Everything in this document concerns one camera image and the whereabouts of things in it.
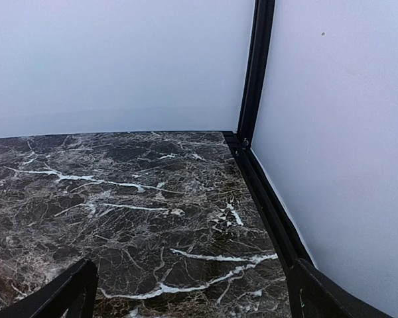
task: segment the dark marble floor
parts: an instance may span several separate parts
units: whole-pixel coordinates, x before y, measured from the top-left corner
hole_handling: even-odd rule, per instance
[[[290,317],[219,132],[0,139],[0,309],[85,256],[95,317]]]

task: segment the white wall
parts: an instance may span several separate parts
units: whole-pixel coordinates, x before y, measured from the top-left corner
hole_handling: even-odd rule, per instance
[[[398,317],[398,0],[277,1],[264,86],[252,148],[316,265]]]
[[[0,136],[235,130],[250,0],[0,1]]]

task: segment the marble slab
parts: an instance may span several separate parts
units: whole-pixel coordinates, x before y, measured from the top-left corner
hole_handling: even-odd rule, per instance
[[[0,309],[81,257],[95,317],[290,317],[220,132],[0,139]]]

